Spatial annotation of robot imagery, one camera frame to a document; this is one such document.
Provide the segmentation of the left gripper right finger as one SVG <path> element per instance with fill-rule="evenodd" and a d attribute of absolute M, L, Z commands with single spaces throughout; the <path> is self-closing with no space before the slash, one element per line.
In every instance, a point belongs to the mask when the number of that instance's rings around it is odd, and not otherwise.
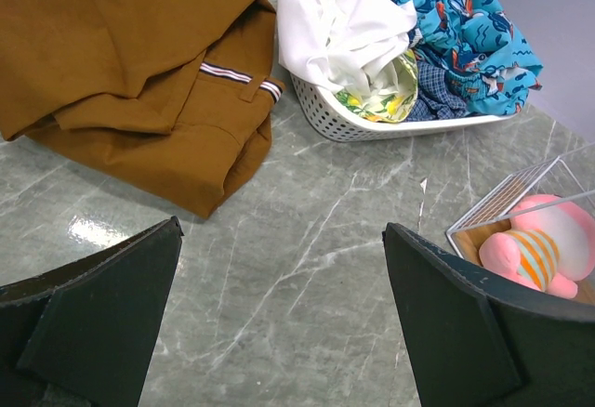
<path fill-rule="evenodd" d="M 506 280 L 401 224 L 383 243 L 422 405 L 593 405 L 593 306 Z"/>

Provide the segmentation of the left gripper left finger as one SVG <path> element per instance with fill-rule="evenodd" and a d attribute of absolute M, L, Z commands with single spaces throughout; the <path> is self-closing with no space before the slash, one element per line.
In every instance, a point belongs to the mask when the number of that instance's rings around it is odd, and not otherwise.
<path fill-rule="evenodd" d="M 93 406 L 139 403 L 183 232 L 176 217 L 1 288 L 1 403 L 57 386 Z"/>

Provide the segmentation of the pink frog plush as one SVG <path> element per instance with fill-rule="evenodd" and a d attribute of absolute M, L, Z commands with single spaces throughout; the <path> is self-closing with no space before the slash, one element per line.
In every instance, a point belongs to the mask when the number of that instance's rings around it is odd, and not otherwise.
<path fill-rule="evenodd" d="M 512 214 L 510 229 L 481 245 L 483 267 L 531 289 L 575 298 L 577 283 L 594 270 L 594 217 L 551 194 L 524 197 Z"/>

